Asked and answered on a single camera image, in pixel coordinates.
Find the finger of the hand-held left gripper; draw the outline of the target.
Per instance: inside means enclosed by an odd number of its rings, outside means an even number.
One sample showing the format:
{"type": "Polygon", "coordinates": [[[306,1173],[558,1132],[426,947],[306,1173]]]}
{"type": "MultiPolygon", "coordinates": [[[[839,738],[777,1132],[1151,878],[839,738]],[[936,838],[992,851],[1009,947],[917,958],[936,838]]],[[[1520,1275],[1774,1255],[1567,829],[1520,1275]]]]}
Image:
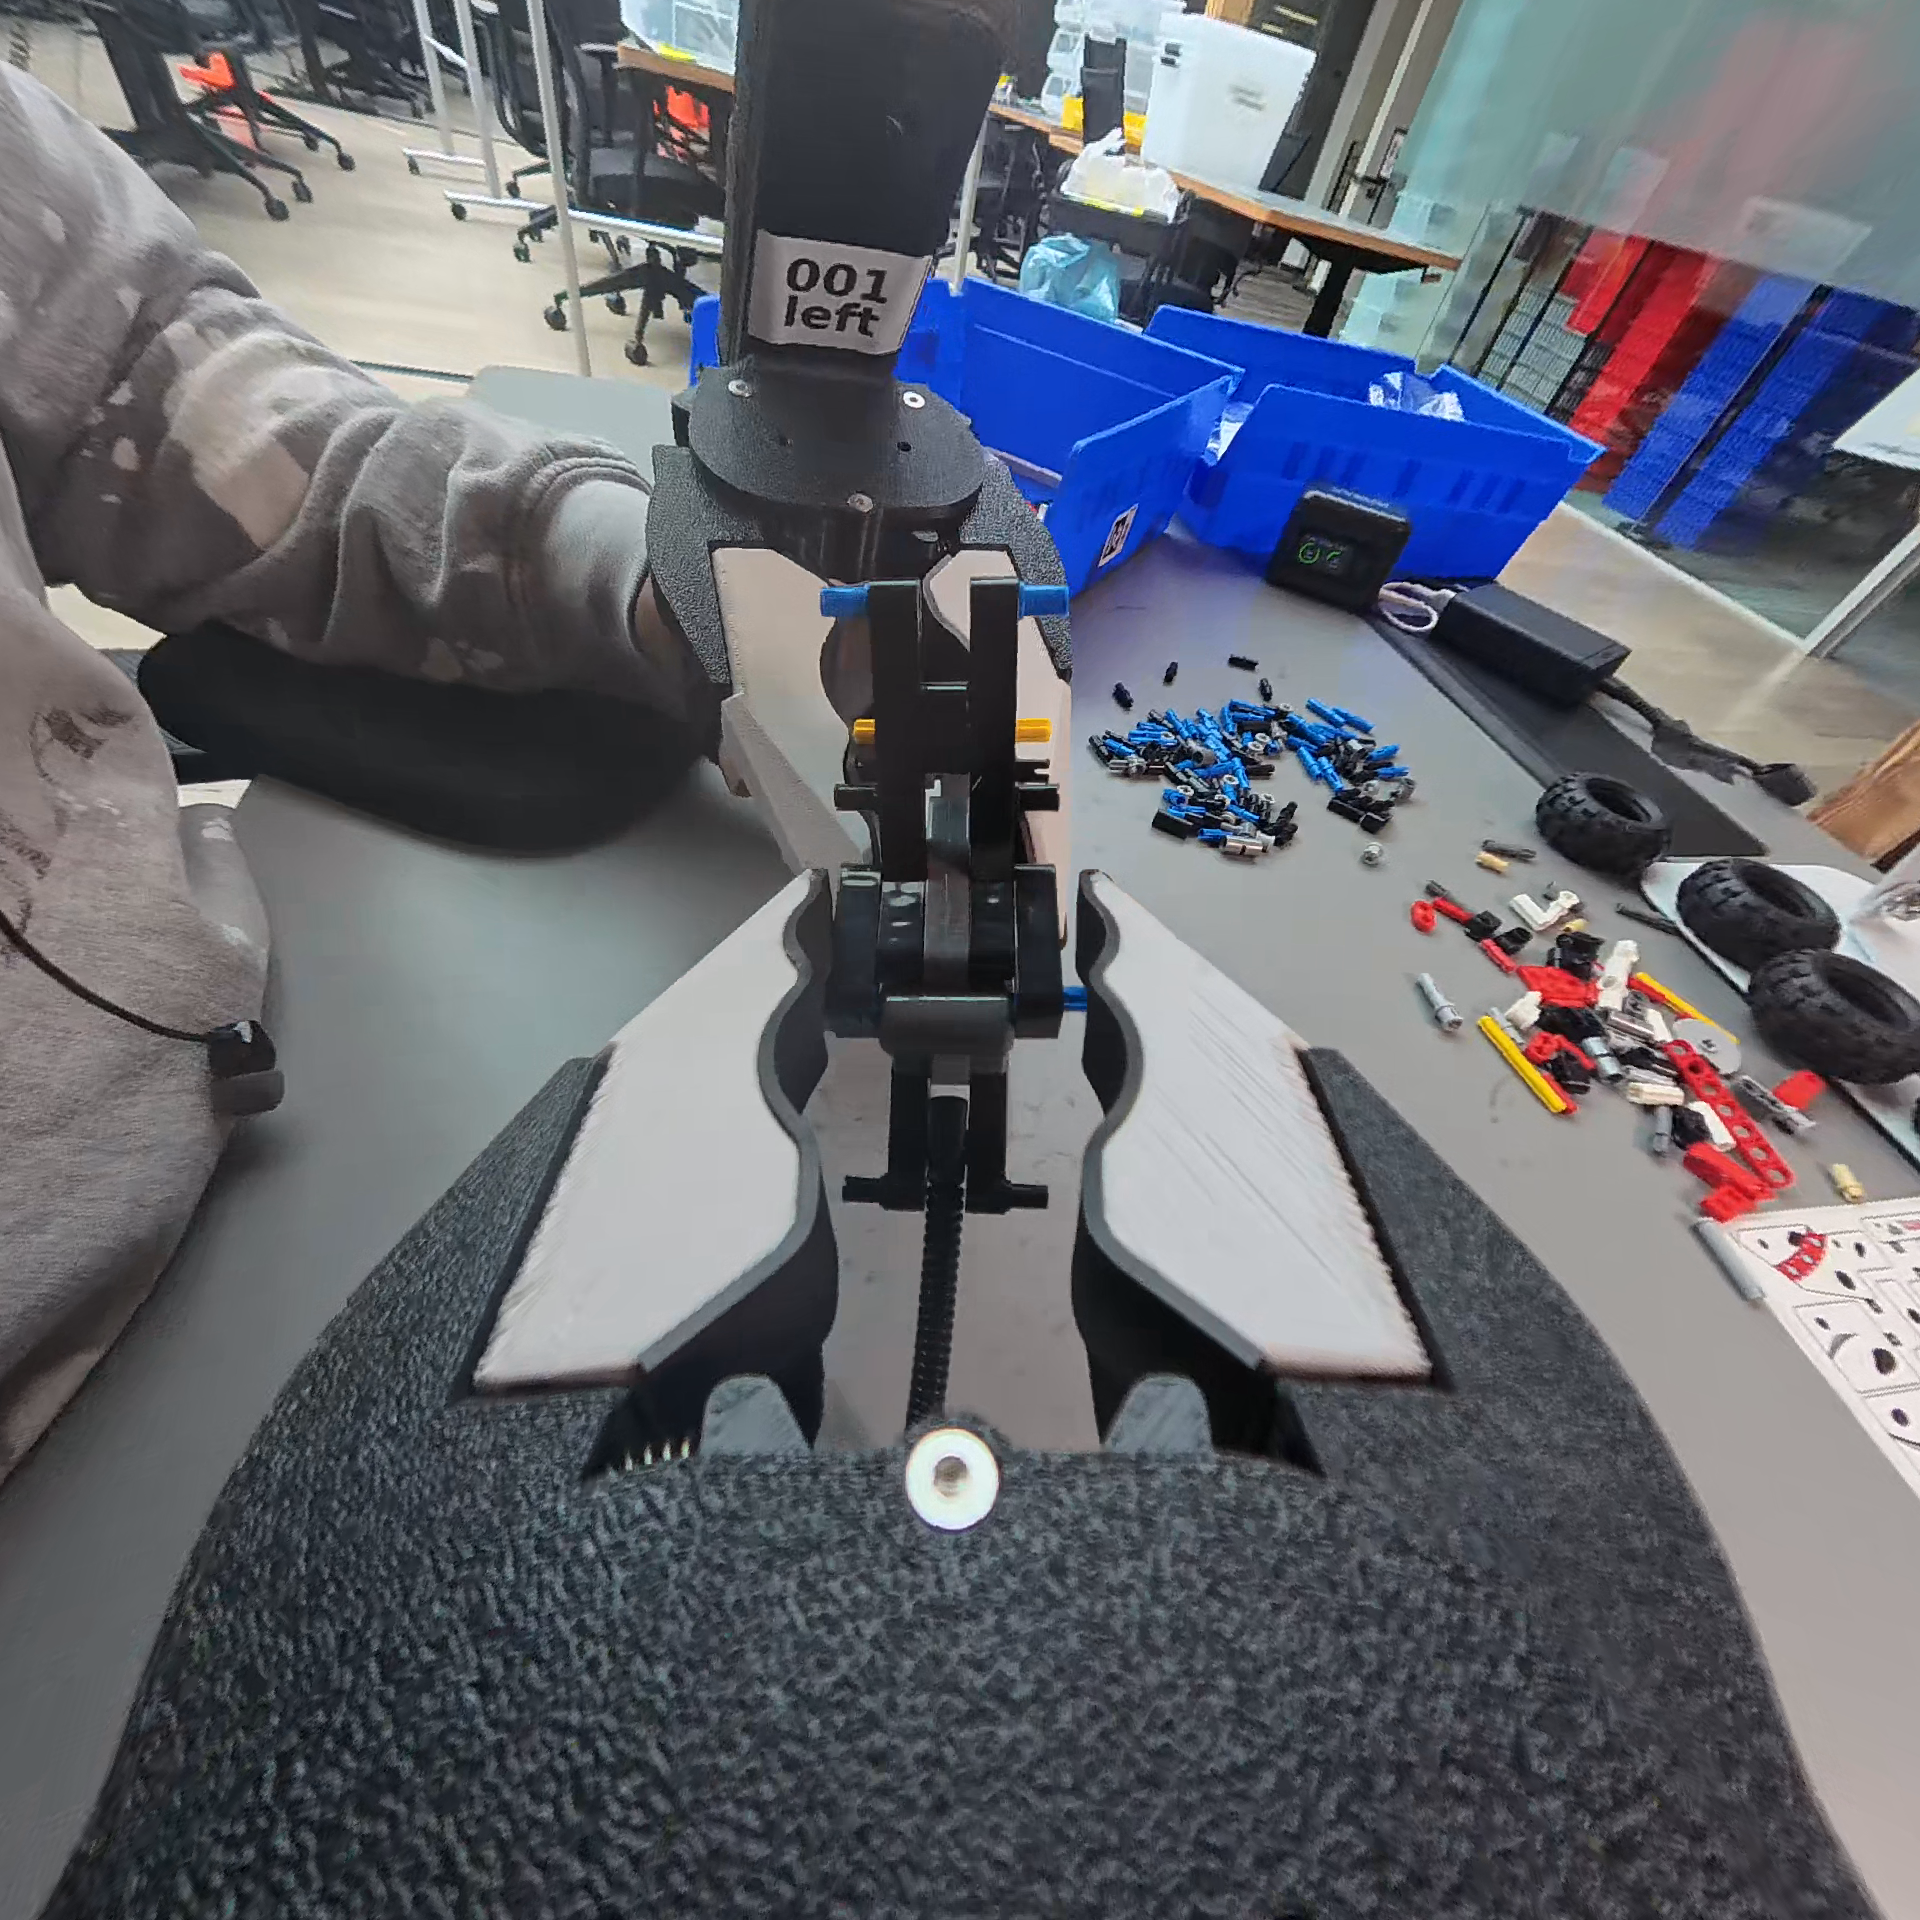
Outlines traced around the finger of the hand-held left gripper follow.
{"type": "Polygon", "coordinates": [[[714,549],[714,580],[731,674],[719,770],[794,873],[839,873],[854,861],[854,815],[835,805],[851,732],[823,683],[823,583],[774,549],[738,545],[714,549]]]}
{"type": "MultiPolygon", "coordinates": [[[[959,639],[973,639],[973,585],[1016,571],[1016,558],[1003,549],[961,549],[931,571],[931,603],[959,639]]],[[[1049,636],[1059,628],[1054,615],[1021,615],[1016,628],[1016,725],[1048,722],[1048,740],[1016,742],[1016,780],[1053,785],[1062,797],[1057,809],[1031,812],[1016,822],[1016,859],[1054,869],[1059,932],[1065,938],[1073,916],[1073,686],[1070,670],[1049,651],[1049,636]]]]}

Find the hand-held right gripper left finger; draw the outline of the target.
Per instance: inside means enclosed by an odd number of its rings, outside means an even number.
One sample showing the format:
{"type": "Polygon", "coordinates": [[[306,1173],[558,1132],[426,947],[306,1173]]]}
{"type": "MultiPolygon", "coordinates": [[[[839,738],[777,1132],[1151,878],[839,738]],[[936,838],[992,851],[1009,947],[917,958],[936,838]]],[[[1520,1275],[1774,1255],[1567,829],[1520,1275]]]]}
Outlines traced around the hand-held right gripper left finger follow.
{"type": "Polygon", "coordinates": [[[616,1031],[473,1386],[656,1383],[758,1295],[832,1313],[807,1121],[830,963],[832,887],[809,871],[616,1031]]]}

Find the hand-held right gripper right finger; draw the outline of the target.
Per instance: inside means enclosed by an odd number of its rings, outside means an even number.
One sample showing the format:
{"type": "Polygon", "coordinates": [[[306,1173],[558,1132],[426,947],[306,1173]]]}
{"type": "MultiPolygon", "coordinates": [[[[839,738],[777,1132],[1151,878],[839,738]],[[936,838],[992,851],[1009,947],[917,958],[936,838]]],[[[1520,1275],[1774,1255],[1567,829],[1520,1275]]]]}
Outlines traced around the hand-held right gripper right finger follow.
{"type": "Polygon", "coordinates": [[[1257,1377],[1431,1380],[1298,1033],[1105,871],[1078,882],[1074,965],[1095,1278],[1257,1377]]]}

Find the black toy brick assembly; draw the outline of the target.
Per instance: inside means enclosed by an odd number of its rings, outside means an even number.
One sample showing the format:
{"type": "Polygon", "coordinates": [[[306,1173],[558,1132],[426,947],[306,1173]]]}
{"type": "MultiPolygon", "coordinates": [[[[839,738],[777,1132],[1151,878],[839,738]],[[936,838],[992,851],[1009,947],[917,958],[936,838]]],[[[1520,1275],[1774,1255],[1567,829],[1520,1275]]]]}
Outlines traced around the black toy brick assembly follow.
{"type": "Polygon", "coordinates": [[[1006,1171],[1014,1046],[1054,1041],[1065,1015],[1059,875],[1026,855],[1030,818],[1064,797],[1021,759],[1053,722],[1025,725],[1017,673],[1022,621],[1067,609],[1062,583],[974,580],[967,659],[941,678],[923,583],[822,590],[823,617],[870,628],[870,710],[832,802],[867,822],[871,855],[839,871],[826,1017],[893,1065],[886,1169],[845,1196],[922,1215],[911,1431],[944,1414],[967,1219],[1049,1205],[1006,1171]]]}

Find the person's left forearm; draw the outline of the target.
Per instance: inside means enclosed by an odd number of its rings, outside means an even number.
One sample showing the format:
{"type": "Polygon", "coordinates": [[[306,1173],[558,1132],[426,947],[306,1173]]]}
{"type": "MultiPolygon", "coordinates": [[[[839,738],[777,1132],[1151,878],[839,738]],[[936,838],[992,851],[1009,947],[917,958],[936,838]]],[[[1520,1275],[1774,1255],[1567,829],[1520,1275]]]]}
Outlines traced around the person's left forearm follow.
{"type": "Polygon", "coordinates": [[[634,461],[397,397],[15,68],[3,174],[10,722],[106,683],[49,585],[314,666],[714,714],[710,670],[648,603],[634,461]]]}

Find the pile of blue black pins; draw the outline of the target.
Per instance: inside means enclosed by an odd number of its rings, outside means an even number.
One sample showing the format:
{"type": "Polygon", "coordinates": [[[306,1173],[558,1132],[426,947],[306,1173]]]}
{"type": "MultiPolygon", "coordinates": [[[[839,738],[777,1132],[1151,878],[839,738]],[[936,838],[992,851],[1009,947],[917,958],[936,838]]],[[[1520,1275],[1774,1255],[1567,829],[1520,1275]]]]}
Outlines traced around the pile of blue black pins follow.
{"type": "Polygon", "coordinates": [[[1159,842],[1237,861],[1289,849],[1306,806],[1319,806],[1362,834],[1361,859],[1374,866],[1383,834],[1419,795],[1397,742],[1322,700],[1136,707],[1094,732],[1089,753],[1106,780],[1151,801],[1145,822],[1159,842]]]}

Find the black office chair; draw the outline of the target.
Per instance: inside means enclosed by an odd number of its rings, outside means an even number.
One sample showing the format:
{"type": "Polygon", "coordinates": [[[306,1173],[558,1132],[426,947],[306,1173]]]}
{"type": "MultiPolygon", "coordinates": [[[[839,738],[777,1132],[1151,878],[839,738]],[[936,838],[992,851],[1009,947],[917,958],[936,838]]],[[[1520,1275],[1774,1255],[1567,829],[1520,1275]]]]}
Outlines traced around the black office chair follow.
{"type": "Polygon", "coordinates": [[[694,319],[704,287],[695,270],[712,253],[689,243],[634,235],[616,222],[675,233],[721,233],[728,203],[726,147],[731,95],[697,86],[648,65],[630,67],[619,47],[632,39],[619,5],[544,5],[549,75],[560,117],[567,202],[590,213],[587,239],[608,253],[600,279],[583,293],[555,293],[544,311],[566,332],[569,308],[603,299],[624,315],[638,301],[624,355],[650,364],[650,327],[669,307],[694,319]]]}
{"type": "Polygon", "coordinates": [[[334,133],[256,82],[247,47],[272,27],[254,5],[83,3],[81,11],[127,107],[128,121],[106,134],[141,170],[239,181],[275,225],[310,205],[314,188],[297,159],[270,148],[272,133],[355,171],[334,133]]]}

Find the yellow toy axle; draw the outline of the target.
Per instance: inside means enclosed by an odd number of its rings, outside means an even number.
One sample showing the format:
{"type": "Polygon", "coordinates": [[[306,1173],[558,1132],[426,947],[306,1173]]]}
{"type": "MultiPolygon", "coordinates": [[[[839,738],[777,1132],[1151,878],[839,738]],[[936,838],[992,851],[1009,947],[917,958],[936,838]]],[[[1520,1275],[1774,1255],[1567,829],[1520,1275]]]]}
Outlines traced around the yellow toy axle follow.
{"type": "Polygon", "coordinates": [[[1561,1089],[1561,1084],[1555,1076],[1551,1076],[1525,1053],[1525,1046],[1504,1027],[1501,1015],[1480,1015],[1477,1031],[1496,1050],[1504,1067],[1551,1115],[1571,1117],[1577,1113],[1577,1101],[1561,1089]]]}

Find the black device with green display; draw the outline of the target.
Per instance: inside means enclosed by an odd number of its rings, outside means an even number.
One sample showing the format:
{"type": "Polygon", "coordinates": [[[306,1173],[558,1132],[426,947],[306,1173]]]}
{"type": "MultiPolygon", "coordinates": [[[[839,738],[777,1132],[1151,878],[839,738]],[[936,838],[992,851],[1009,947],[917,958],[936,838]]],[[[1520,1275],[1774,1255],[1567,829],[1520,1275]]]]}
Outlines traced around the black device with green display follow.
{"type": "Polygon", "coordinates": [[[1264,580],[1329,609],[1368,615],[1400,578],[1414,534],[1405,507],[1314,484],[1298,493],[1264,564],[1264,580]]]}

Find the black wrist rest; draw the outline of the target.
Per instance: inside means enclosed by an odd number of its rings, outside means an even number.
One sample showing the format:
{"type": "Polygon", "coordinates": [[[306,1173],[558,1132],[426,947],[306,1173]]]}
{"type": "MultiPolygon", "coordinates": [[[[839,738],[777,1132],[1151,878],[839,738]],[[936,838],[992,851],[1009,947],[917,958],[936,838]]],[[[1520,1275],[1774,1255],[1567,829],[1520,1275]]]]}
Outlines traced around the black wrist rest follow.
{"type": "Polygon", "coordinates": [[[223,625],[136,670],[160,730],[218,778],[272,780],[499,855],[583,852],[666,812],[714,732],[595,690],[488,690],[304,663],[223,625]]]}

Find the pile of red white pieces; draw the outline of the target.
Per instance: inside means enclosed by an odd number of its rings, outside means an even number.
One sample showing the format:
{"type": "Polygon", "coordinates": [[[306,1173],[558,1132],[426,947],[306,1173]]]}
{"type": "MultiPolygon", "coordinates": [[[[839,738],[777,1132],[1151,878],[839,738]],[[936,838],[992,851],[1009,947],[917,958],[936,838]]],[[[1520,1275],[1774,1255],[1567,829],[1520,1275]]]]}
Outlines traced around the pile of red white pieces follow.
{"type": "Polygon", "coordinates": [[[1504,991],[1489,1011],[1437,979],[1464,1015],[1456,1035],[1477,1035],[1498,1055],[1477,1019],[1501,1015],[1576,1100],[1577,1113],[1557,1121],[1618,1108],[1653,1158],[1687,1171],[1697,1212],[1719,1225],[1794,1189],[1785,1139],[1809,1115],[1744,1071],[1737,1035],[1651,975],[1634,939],[1598,932],[1577,891],[1522,891],[1486,909],[1431,881],[1409,901],[1407,922],[1423,939],[1458,938],[1489,963],[1490,985],[1504,991]]]}

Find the grey patterned hoodie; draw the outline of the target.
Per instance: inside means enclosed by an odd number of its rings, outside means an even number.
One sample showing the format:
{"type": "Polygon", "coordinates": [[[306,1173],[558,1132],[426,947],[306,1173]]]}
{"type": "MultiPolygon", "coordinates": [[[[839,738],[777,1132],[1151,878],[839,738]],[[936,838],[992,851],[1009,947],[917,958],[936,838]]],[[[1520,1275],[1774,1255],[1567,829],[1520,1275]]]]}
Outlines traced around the grey patterned hoodie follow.
{"type": "MultiPolygon", "coordinates": [[[[234,812],[179,801],[134,686],[13,574],[3,907],[152,1022],[199,1035],[264,1011],[270,926],[234,812]]],[[[202,1045],[110,1017],[6,942],[3,1475],[154,1290],[231,1130],[202,1045]]]]}

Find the white sticker sheet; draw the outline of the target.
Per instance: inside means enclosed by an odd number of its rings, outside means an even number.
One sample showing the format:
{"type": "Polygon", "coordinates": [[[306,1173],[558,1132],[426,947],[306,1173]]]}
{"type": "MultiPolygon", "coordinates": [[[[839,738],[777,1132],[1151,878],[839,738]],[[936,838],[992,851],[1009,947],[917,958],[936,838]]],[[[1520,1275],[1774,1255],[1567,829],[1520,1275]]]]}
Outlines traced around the white sticker sheet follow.
{"type": "Polygon", "coordinates": [[[1919,1199],[1758,1212],[1719,1233],[1742,1284],[1919,1479],[1919,1199]]]}

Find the black rubber toy tyres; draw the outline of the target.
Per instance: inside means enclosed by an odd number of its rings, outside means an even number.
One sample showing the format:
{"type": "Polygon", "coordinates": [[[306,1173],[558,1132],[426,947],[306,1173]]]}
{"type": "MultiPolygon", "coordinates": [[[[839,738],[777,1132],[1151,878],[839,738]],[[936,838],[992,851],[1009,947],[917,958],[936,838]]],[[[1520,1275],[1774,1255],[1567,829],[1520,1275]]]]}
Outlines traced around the black rubber toy tyres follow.
{"type": "MultiPolygon", "coordinates": [[[[1664,859],[1653,861],[1640,881],[1643,898],[1678,924],[1678,918],[1674,916],[1678,882],[1707,859],[1715,858],[1670,855],[1664,859]]],[[[1809,861],[1762,861],[1785,871],[1794,881],[1802,881],[1834,909],[1834,915],[1841,922],[1841,942],[1832,953],[1843,953],[1872,970],[1879,970],[1882,973],[1895,979],[1913,996],[1919,995],[1917,881],[1887,881],[1882,875],[1861,878],[1835,866],[1809,861]]],[[[1730,963],[1719,961],[1715,953],[1705,951],[1704,943],[1691,939],[1686,930],[1682,938],[1694,948],[1698,948],[1710,961],[1710,965],[1741,989],[1744,999],[1744,988],[1751,973],[1741,971],[1730,963]]],[[[1755,1027],[1751,1023],[1749,1011],[1746,1019],[1755,1037],[1760,1041],[1755,1027]]],[[[1917,1076],[1904,1079],[1895,1085],[1863,1089],[1843,1084],[1838,1079],[1829,1079],[1821,1071],[1816,1074],[1822,1076],[1832,1089],[1835,1089],[1835,1092],[1845,1098],[1863,1117],[1869,1117],[1902,1157],[1917,1161],[1917,1076]]]]}

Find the stack of red crates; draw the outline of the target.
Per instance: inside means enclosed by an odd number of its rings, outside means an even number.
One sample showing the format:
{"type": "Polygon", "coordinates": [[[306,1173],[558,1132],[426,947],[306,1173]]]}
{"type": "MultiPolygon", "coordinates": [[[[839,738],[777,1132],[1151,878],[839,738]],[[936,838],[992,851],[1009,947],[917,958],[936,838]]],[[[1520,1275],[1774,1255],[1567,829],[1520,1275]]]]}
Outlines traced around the stack of red crates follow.
{"type": "Polygon", "coordinates": [[[1615,484],[1760,276],[1638,233],[1595,230],[1585,243],[1561,286],[1576,361],[1549,409],[1601,449],[1576,482],[1581,497],[1615,484]]]}

